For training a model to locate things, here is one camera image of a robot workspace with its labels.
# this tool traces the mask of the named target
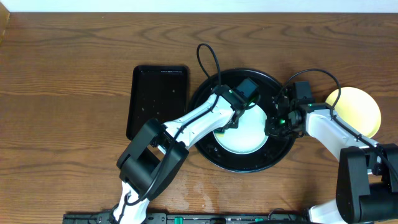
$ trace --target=yellow plate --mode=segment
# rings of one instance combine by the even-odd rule
[[[331,93],[326,102],[332,105],[338,90]],[[353,88],[341,88],[341,96],[335,110],[338,115],[354,129],[368,138],[373,137],[380,128],[380,109],[374,99],[366,92]]]

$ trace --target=white background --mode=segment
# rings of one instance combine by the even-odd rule
[[[398,0],[0,0],[11,12],[398,12]]]

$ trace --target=wooden surface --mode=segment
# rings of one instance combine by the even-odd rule
[[[0,44],[6,32],[6,26],[9,17],[10,17],[10,12],[0,2]]]
[[[60,223],[67,212],[115,205],[133,68],[187,65],[192,96],[205,80],[195,55],[201,42],[222,70],[256,68],[284,82],[306,68],[327,69],[374,97],[382,113],[375,139],[398,143],[396,14],[15,13],[0,47],[0,223]],[[215,72],[210,54],[202,57]],[[310,80],[319,101],[336,88],[316,73],[298,80]],[[222,170],[193,148],[150,208],[303,209],[335,197],[337,169],[312,138],[253,174]]]

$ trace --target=white disc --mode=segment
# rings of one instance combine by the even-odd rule
[[[256,105],[239,118],[238,128],[229,128],[224,133],[213,131],[213,134],[218,144],[229,152],[249,154],[260,149],[268,139],[264,132],[266,119],[265,112]]]

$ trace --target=black bowl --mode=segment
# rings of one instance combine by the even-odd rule
[[[267,117],[276,115],[275,105],[272,104],[272,96],[276,96],[282,85],[270,75],[252,69],[237,68],[221,72],[222,84],[234,88],[245,78],[249,77],[259,85],[261,100],[258,105],[266,113]],[[216,75],[211,80],[203,82],[196,90],[188,106],[191,111],[202,105],[210,96],[211,88],[218,84]],[[235,154],[220,146],[213,133],[207,134],[198,141],[195,146],[199,152],[216,166],[233,172],[257,172],[272,167],[278,163],[293,146],[294,139],[279,139],[268,137],[267,142],[256,152],[250,154]]]

